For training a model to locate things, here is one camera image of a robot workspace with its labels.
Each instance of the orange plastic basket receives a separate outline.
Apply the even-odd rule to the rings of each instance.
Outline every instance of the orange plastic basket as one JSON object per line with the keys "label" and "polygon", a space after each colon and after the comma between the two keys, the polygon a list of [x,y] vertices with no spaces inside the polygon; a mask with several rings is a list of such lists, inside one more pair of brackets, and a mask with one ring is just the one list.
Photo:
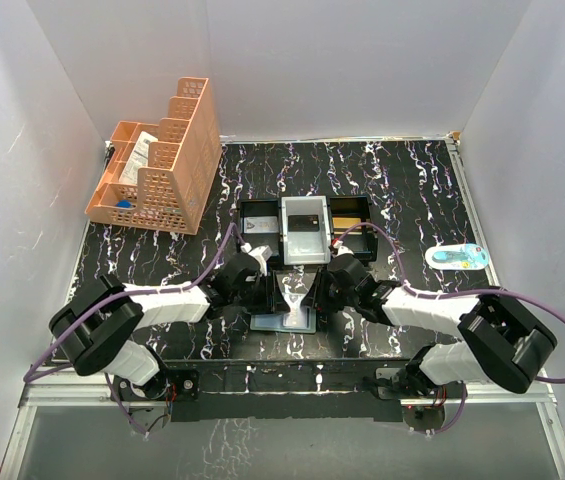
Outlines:
{"label": "orange plastic basket", "polygon": [[[181,78],[158,125],[120,122],[111,142],[115,153],[86,213],[92,222],[195,235],[222,155],[213,93],[208,78]],[[119,183],[140,133],[149,145],[138,184]],[[130,208],[117,207],[126,200]]]}

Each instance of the white label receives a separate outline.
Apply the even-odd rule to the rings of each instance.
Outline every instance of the white label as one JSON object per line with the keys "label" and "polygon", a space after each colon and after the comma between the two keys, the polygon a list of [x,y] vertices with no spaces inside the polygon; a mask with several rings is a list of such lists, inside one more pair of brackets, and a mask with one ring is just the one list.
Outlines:
{"label": "white label", "polygon": [[146,167],[149,164],[149,144],[155,142],[157,138],[153,135],[142,132],[138,137],[138,141],[133,147],[131,156],[124,166],[124,170],[120,174],[120,183],[127,185],[138,184],[138,169]]}
{"label": "white label", "polygon": [[245,217],[244,233],[279,233],[278,217]]}

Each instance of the cable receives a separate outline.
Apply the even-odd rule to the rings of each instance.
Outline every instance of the cable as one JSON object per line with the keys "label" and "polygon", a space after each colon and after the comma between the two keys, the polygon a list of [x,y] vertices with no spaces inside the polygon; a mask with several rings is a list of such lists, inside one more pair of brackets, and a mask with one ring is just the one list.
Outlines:
{"label": "cable", "polygon": [[160,420],[162,420],[163,418],[166,418],[168,416],[169,416],[168,413],[165,413],[164,415],[160,415],[158,418],[153,420],[153,423],[151,424],[151,426],[149,428],[146,429],[146,431],[151,433],[151,430],[153,430],[153,427],[155,427]]}
{"label": "cable", "polygon": [[435,399],[433,403],[428,408],[439,408],[446,403],[446,385],[442,385],[441,387],[437,387],[435,389]]}
{"label": "cable", "polygon": [[[56,373],[56,372],[59,372],[60,370],[64,370],[64,369],[71,367],[71,364],[66,364],[66,365],[60,365],[58,367],[54,367],[54,368],[49,369],[49,370],[45,370],[43,372],[37,371],[38,368],[40,368],[40,366],[47,360],[47,358],[49,358],[53,354],[55,349],[57,349],[60,345],[62,345],[62,343],[66,340],[66,338],[69,335],[71,335],[71,333],[73,333],[80,325],[82,325],[88,318],[90,318],[91,315],[96,313],[101,308],[107,306],[108,304],[110,304],[110,303],[112,303],[116,300],[119,300],[120,298],[125,298],[125,297],[133,297],[133,296],[136,296],[136,295],[150,295],[150,294],[155,294],[155,293],[186,292],[187,290],[191,290],[192,288],[195,288],[197,285],[199,285],[207,277],[207,275],[209,273],[211,273],[211,271],[213,270],[213,267],[215,267],[215,265],[217,265],[217,263],[220,261],[220,257],[224,253],[224,250],[226,249],[226,246],[229,242],[229,238],[231,238],[232,233],[235,233],[235,235],[238,237],[238,240],[241,244],[245,243],[244,239],[242,238],[242,235],[240,235],[240,232],[238,230],[237,225],[232,222],[229,225],[229,227],[227,228],[226,233],[224,234],[224,238],[222,239],[222,243],[220,243],[220,246],[218,247],[218,251],[215,254],[215,256],[213,257],[213,259],[211,260],[211,263],[209,264],[209,266],[202,272],[202,274],[198,278],[196,278],[190,284],[184,285],[184,286],[174,285],[174,286],[170,286],[170,287],[143,288],[143,289],[140,289],[140,290],[131,290],[131,291],[125,290],[123,292],[111,295],[110,297],[107,297],[107,298],[101,300],[100,302],[96,303],[95,305],[93,305],[90,309],[88,309],[86,312],[84,312],[82,315],[80,315],[80,317],[78,317],[78,319],[75,322],[73,322],[73,324],[69,328],[67,328],[62,333],[62,335],[60,335],[55,340],[55,342],[53,342],[51,344],[51,346],[49,348],[47,348],[42,353],[42,355],[40,355],[40,357],[33,363],[33,365],[31,365],[31,368],[29,368],[29,370],[24,375],[24,378],[23,378],[24,382],[25,383],[31,383],[31,382],[34,382],[35,380],[42,378],[42,377],[46,377],[47,375],[51,375],[52,373]],[[135,419],[131,416],[131,414],[128,412],[128,410],[126,409],[126,407],[124,406],[124,404],[120,400],[120,397],[118,396],[118,394],[113,389],[113,384],[111,383],[111,379],[109,378],[109,374],[105,373],[104,378],[106,379],[106,383],[109,386],[109,390],[111,391],[111,397],[113,398],[115,403],[118,404],[118,407],[120,408],[120,410],[122,411],[124,416],[128,419],[129,423],[131,423],[131,425],[133,425],[133,427],[135,427],[135,429],[138,432],[142,433],[145,436],[145,438],[148,437],[149,432],[150,432],[152,427],[149,427],[149,429],[147,430],[142,425],[140,425],[138,422],[135,421]]]}
{"label": "cable", "polygon": [[111,378],[109,377],[108,373],[104,374],[104,379],[106,380],[106,384],[109,386],[109,390],[111,390],[111,397],[113,397],[113,400],[115,401],[115,403],[118,404],[118,407],[120,407],[120,410],[122,411],[124,416],[127,418],[129,423],[131,425],[133,425],[135,427],[135,429],[138,432],[140,432],[142,435],[144,435],[145,437],[148,436],[149,430],[147,430],[146,428],[144,428],[142,425],[140,425],[138,422],[135,421],[135,418],[133,418],[131,416],[129,411],[126,409],[126,407],[122,403],[122,400],[120,400],[120,397],[118,396],[117,392],[113,388],[113,384],[111,383]]}
{"label": "cable", "polygon": [[[346,229],[344,233],[340,235],[338,240],[343,240],[344,237],[346,237],[351,231],[355,230],[356,228],[360,228],[362,226],[373,228],[376,232],[381,234],[387,240],[387,242],[389,242],[389,245],[391,245],[391,248],[393,249],[393,253],[395,254],[395,259],[398,264],[398,269],[400,270],[400,280],[404,284],[403,285],[404,290],[410,295],[413,295],[417,298],[424,298],[425,300],[443,300],[447,298],[458,298],[458,297],[467,297],[467,296],[475,296],[475,295],[493,295],[494,293],[496,293],[496,291],[489,290],[486,288],[478,288],[473,290],[465,290],[462,292],[452,292],[452,293],[430,293],[430,292],[421,292],[418,290],[414,290],[413,288],[411,288],[411,285],[409,284],[409,281],[406,278],[406,270],[404,269],[404,265],[402,264],[402,260],[400,259],[400,252],[398,252],[398,249],[395,247],[393,240],[391,240],[391,237],[389,237],[389,235],[384,231],[384,229],[370,222],[360,222]],[[521,293],[511,292],[509,290],[497,290],[497,294],[503,297],[515,298],[516,300],[521,300],[523,302],[534,305],[538,307],[540,310],[544,310],[548,314],[554,316],[565,325],[565,317],[562,314],[560,314],[558,311],[554,310],[553,308],[551,308],[550,306],[544,303],[538,302],[537,300],[534,300]],[[565,384],[565,378],[536,377],[535,379],[539,382],[544,382],[544,383]]]}
{"label": "cable", "polygon": [[96,313],[97,311],[99,311],[101,308],[106,307],[108,304],[115,302],[116,300],[119,300],[120,298],[125,298],[125,297],[134,297],[136,295],[151,295],[151,294],[155,294],[155,293],[182,293],[182,292],[186,292],[187,290],[191,290],[192,288],[197,287],[202,280],[204,280],[206,278],[206,276],[211,273],[211,271],[213,270],[213,267],[215,267],[215,265],[219,262],[220,257],[222,256],[222,254],[224,253],[224,250],[226,249],[226,245],[229,242],[229,238],[231,238],[231,233],[235,233],[238,237],[238,240],[240,241],[240,243],[244,244],[244,239],[242,238],[242,236],[240,235],[240,232],[238,231],[238,227],[235,223],[231,223],[229,225],[229,227],[226,230],[226,233],[224,234],[224,238],[222,239],[222,243],[220,243],[220,246],[218,247],[218,251],[215,254],[215,257],[213,257],[213,260],[211,260],[211,263],[209,264],[208,267],[206,267],[206,269],[202,272],[202,274],[196,278],[195,280],[193,280],[193,282],[189,283],[188,285],[184,285],[184,286],[180,286],[180,285],[173,285],[173,286],[167,286],[167,287],[150,287],[150,288],[142,288],[142,289],[138,289],[138,290],[130,290],[130,291],[123,291],[123,292],[119,292],[116,293],[114,295],[111,295],[109,297],[106,297],[105,299],[99,301],[98,303],[96,303],[95,305],[93,305],[91,308],[89,308],[86,312],[84,312],[82,315],[80,315],[78,317],[78,319],[73,322],[73,324],[71,324],[71,326],[69,328],[67,328],[62,335],[60,335],[55,342],[53,342],[51,344],[51,346],[49,348],[47,348],[44,353],[42,353],[42,355],[40,355],[40,357],[33,363],[33,365],[31,365],[31,368],[29,368],[28,372],[26,372],[26,374],[24,375],[24,382],[25,383],[31,383],[34,380],[38,380],[42,377],[46,377],[47,375],[50,375],[52,373],[55,373],[59,370],[63,370],[65,368],[68,368],[69,366],[61,366],[61,367],[56,367],[53,368],[51,370],[46,370],[44,372],[38,372],[38,368],[40,368],[40,366],[42,366],[42,364],[53,354],[53,351],[58,348],[60,345],[62,345],[62,343],[64,343],[64,341],[67,339],[67,337],[69,335],[71,335],[80,325],[82,325],[88,318],[91,317],[91,315],[93,315],[94,313]]}
{"label": "cable", "polygon": [[171,389],[170,390],[167,389],[166,395],[164,396],[164,401],[166,402],[166,411],[167,414],[169,415],[169,419],[173,415],[173,403],[175,402],[177,396],[178,393],[177,390],[175,389],[175,385],[171,385]]}
{"label": "cable", "polygon": [[453,415],[453,418],[451,419],[451,421],[449,423],[447,423],[446,425],[441,427],[439,430],[434,430],[435,433],[444,433],[447,430],[449,430],[453,425],[456,424],[456,422],[462,416],[462,412],[464,412],[464,406],[466,405],[467,395],[468,395],[468,392],[466,391],[466,385],[463,383],[462,384],[462,396],[460,397],[460,406],[458,407],[457,412],[455,412],[455,415]]}

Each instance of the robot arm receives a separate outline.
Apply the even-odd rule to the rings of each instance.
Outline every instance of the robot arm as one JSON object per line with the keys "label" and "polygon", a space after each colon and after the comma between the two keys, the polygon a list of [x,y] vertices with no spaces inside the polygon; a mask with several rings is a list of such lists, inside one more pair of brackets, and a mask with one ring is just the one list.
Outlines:
{"label": "robot arm", "polygon": [[[184,292],[137,294],[118,299],[80,325],[61,348],[78,375],[105,372],[140,387],[148,398],[164,393],[165,367],[147,346],[130,341],[143,327],[173,322],[197,323],[214,318],[228,305],[248,305],[251,313],[288,310],[272,272],[266,267],[268,247],[243,248],[213,278]],[[52,319],[49,328],[58,338],[84,312],[106,297],[145,287],[123,285],[102,275],[80,291]]]}
{"label": "robot arm", "polygon": [[[166,368],[152,350],[129,340],[133,331],[215,318],[228,305],[247,307],[251,314],[289,311],[275,275],[266,268],[266,257],[266,250],[246,247],[211,280],[184,293],[115,300],[80,325],[61,348],[79,375],[117,375],[139,386],[148,398],[158,398],[167,385]],[[104,298],[139,288],[111,276],[100,277],[53,317],[49,325],[53,335],[59,337]],[[399,282],[376,281],[351,254],[336,256],[318,271],[303,304],[322,313],[352,306],[370,322],[415,326],[459,339],[452,345],[424,347],[396,374],[390,387],[408,395],[427,395],[453,381],[494,382],[524,393],[557,345],[529,310],[498,295],[498,290],[479,297],[418,298]]]}
{"label": "robot arm", "polygon": [[318,272],[306,301],[323,312],[348,305],[373,323],[415,326],[459,339],[424,347],[394,377],[390,387],[409,394],[426,395],[454,381],[493,382],[525,393],[557,346],[537,317],[497,289],[492,295],[419,298],[399,282],[377,282],[350,254],[336,256]]}

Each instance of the metal frame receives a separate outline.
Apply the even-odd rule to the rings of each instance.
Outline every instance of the metal frame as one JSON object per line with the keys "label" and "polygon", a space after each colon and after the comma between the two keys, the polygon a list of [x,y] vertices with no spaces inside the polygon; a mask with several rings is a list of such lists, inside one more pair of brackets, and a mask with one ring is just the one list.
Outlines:
{"label": "metal frame", "polygon": [[[471,228],[473,229],[476,241],[487,248],[486,239],[482,226],[480,225],[475,205],[469,191],[469,186],[464,174],[464,166],[457,145],[449,136],[439,137],[356,137],[356,138],[331,138],[331,139],[312,139],[300,140],[300,142],[314,141],[408,141],[408,140],[444,140],[458,186],[462,195],[462,200],[466,207]],[[269,143],[269,142],[239,142],[239,143]],[[82,245],[88,232],[87,223],[82,238],[82,244],[76,262],[79,262]],[[499,285],[498,276],[495,272],[493,262],[486,269],[487,278],[493,285]],[[496,385],[467,385],[467,403],[535,403],[538,414],[544,428],[547,443],[551,450],[553,460],[560,479],[565,479],[565,435],[562,424],[557,414],[555,395],[551,385],[534,383],[525,395],[514,395],[503,390]],[[325,395],[325,392],[295,392],[303,395]],[[449,399],[447,403],[458,403],[459,400]],[[419,405],[430,403],[430,400],[403,400],[402,405]],[[54,375],[44,377],[34,385],[25,387],[20,409],[16,418],[15,426],[7,451],[0,469],[0,480],[16,480],[24,460],[26,447],[33,429],[35,415],[38,407],[62,406],[62,407],[117,407],[114,402],[109,400],[109,391],[104,380],[104,375],[92,375],[90,377],[79,377],[72,369],[58,372]],[[134,407],[156,407],[162,408],[162,402],[134,402]]]}

